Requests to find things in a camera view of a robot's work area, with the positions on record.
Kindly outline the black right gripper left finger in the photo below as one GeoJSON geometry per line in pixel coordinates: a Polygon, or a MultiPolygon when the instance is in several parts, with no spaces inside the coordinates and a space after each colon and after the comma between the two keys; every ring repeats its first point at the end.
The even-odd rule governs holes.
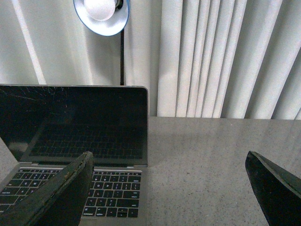
{"type": "Polygon", "coordinates": [[[93,154],[85,152],[34,193],[0,216],[2,226],[77,226],[93,173],[93,154]]]}

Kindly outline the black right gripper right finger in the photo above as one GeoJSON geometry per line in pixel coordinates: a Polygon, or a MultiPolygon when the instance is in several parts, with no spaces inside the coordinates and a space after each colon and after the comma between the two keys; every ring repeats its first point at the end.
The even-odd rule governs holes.
{"type": "Polygon", "coordinates": [[[245,168],[253,193],[270,226],[301,224],[301,179],[257,152],[249,151],[245,168]]]}

